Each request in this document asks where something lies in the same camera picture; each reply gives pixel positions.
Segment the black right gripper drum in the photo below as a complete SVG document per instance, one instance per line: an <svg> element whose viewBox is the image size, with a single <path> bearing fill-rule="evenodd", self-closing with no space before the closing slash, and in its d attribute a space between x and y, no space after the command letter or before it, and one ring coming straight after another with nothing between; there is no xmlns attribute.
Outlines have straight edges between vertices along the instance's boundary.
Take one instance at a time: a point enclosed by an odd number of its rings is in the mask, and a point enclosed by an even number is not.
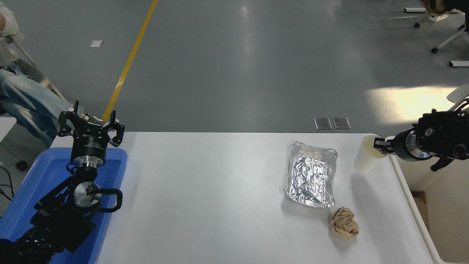
<svg viewBox="0 0 469 264"><path fill-rule="evenodd" d="M395 155L405 161L416 161L417 155L414 154L416 146L415 130L406 130L399 132L393 139L389 140L390 148Z"/></svg>

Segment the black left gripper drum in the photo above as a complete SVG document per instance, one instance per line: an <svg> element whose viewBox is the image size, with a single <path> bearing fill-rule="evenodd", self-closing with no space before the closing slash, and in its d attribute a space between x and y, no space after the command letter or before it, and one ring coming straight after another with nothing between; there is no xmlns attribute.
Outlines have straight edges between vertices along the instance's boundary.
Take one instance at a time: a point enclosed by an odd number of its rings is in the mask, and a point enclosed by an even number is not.
<svg viewBox="0 0 469 264"><path fill-rule="evenodd" d="M109 141L108 132L102 126L85 124L75 127L71 161L79 162L84 157L95 157L105 162Z"/></svg>

